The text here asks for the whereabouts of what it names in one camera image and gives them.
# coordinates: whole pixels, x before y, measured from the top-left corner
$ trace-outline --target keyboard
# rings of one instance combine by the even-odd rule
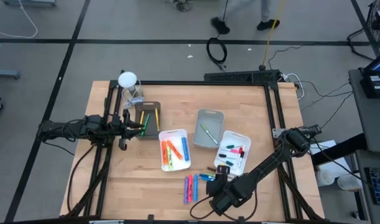
[[[365,168],[365,173],[368,177],[368,182],[374,186],[374,189],[371,189],[374,202],[380,205],[380,169]]]
[[[206,73],[203,79],[209,82],[265,83],[276,82],[280,77],[279,74],[279,70]]]

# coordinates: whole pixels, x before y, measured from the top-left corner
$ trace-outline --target gray floor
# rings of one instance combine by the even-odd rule
[[[358,0],[364,15],[369,2]],[[39,28],[36,38],[69,39],[83,3],[84,0],[58,0],[56,8],[26,7]],[[274,14],[279,4],[280,1],[273,0]],[[215,35],[209,19],[219,11],[219,3],[214,0],[194,1],[193,9],[186,13],[177,12],[163,0],[91,0],[79,38],[208,39]],[[268,32],[255,31],[259,17],[259,3],[255,3],[230,18],[231,33],[222,39],[266,40]],[[273,40],[345,40],[360,27],[350,1],[291,0],[285,5],[282,24]],[[17,7],[7,7],[1,2],[0,30],[15,35],[31,35],[33,31]],[[356,40],[367,41],[364,34]],[[0,96],[4,102],[0,114],[0,222],[16,190],[67,47],[68,44],[0,44],[0,68],[17,69],[22,73],[20,80],[0,78]],[[272,45],[269,57],[275,50],[286,47]],[[227,48],[227,71],[257,69],[264,52],[263,45],[228,45]],[[370,47],[357,49],[373,57]],[[345,46],[305,46],[278,53],[272,66],[313,82],[324,94],[347,82],[348,70],[368,63]],[[135,72],[141,80],[203,80],[204,73],[219,72],[209,60],[205,45],[76,44],[51,119],[68,121],[82,117],[92,81],[115,79],[121,69]],[[318,99],[313,88],[307,83],[304,85],[306,96],[299,101],[301,108]],[[304,123],[322,125],[343,98],[324,99],[307,108],[302,112]],[[358,113],[351,97],[319,139],[341,142],[360,132]],[[75,151],[76,144],[55,142]],[[71,163],[72,156],[66,152],[41,146],[17,211],[17,221],[58,216]],[[320,193],[327,218],[362,223],[349,215],[356,210],[352,193],[335,186],[321,188]]]

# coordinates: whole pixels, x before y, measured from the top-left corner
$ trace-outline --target wooden board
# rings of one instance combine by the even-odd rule
[[[109,82],[93,82],[86,114],[102,114],[104,98]],[[299,104],[292,83],[280,83],[280,98],[287,128],[302,126]],[[183,203],[184,177],[199,174],[206,167],[213,167],[216,151],[194,147],[192,138],[197,111],[200,108],[218,110],[224,113],[224,130],[231,130],[251,138],[252,146],[246,162],[249,172],[273,152],[271,129],[266,108],[264,88],[259,86],[178,86],[143,85],[147,101],[161,103],[160,128],[162,131],[183,128],[188,133],[192,158],[191,167],[177,172],[164,172],[160,168],[158,140],[140,141],[133,138],[127,142],[127,151],[118,148],[116,138],[108,174],[108,183],[102,218],[141,219],[154,214],[156,220],[191,220],[189,210],[193,202]],[[278,125],[274,94],[271,92],[275,121]],[[134,120],[134,109],[131,109]],[[90,142],[78,143],[73,165],[90,147]],[[71,206],[74,206],[88,188],[95,151],[87,155],[78,166],[72,184]],[[294,159],[295,174],[299,190],[317,214],[323,217],[323,210],[314,176],[311,158],[308,154]],[[206,196],[206,183],[200,181],[199,199]],[[258,207],[252,221],[284,221],[278,174],[269,174],[257,186]],[[291,214],[294,215],[292,196],[288,191]],[[92,212],[98,191],[94,194]],[[67,195],[62,204],[61,214],[67,213]],[[254,197],[240,208],[230,208],[226,213],[232,217],[247,217],[253,210]],[[207,202],[199,204],[193,211],[197,217],[211,211]],[[205,220],[228,220],[216,214]]]

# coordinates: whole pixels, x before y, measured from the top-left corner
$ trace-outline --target white tray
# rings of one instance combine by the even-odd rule
[[[228,160],[232,162],[234,165],[230,166],[230,174],[235,174],[235,175],[241,175],[244,173],[245,169],[245,164],[246,164],[246,159],[248,158],[249,150],[251,148],[251,139],[248,138],[247,136],[244,136],[242,134],[235,133],[233,131],[225,131],[223,133],[223,138],[220,142],[219,149],[216,154],[216,158],[214,161],[215,167],[217,167],[219,164],[222,164],[222,161]],[[243,151],[244,151],[244,157],[243,161],[241,163],[241,167],[238,167],[237,159],[225,159],[225,158],[220,158],[219,154],[226,154],[229,157],[238,157],[238,153],[233,153],[233,152],[228,152],[222,150],[226,148],[226,146],[229,145],[235,145],[235,146],[243,146]]]
[[[187,151],[188,151],[188,161],[185,160],[184,151],[183,151],[183,144],[182,144],[182,137],[185,137],[187,139]],[[169,169],[169,165],[164,165],[164,156],[162,155],[162,141],[170,140],[172,144],[175,146],[176,150],[183,156],[183,160],[180,160],[177,158],[177,156],[172,151],[172,164],[173,169]],[[191,166],[191,155],[190,155],[190,148],[188,146],[188,137],[187,132],[184,129],[177,129],[177,130],[171,130],[171,131],[162,131],[159,133],[159,146],[160,146],[160,164],[161,169],[163,171],[176,171],[176,170],[182,170],[187,169]]]

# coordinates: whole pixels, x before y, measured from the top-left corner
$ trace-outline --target yellow cable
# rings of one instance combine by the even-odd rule
[[[285,4],[285,0],[281,0],[281,6],[279,8],[277,19],[274,20],[274,23],[272,24],[272,28],[270,30],[270,36],[269,36],[269,40],[267,41],[266,50],[264,51],[264,58],[263,58],[262,65],[264,65],[265,62],[266,62],[267,52],[269,51],[269,45],[270,45],[270,40],[271,40],[271,37],[272,37],[272,33],[274,32],[274,28],[276,28],[277,20],[280,19],[282,11],[284,10],[284,4]]]

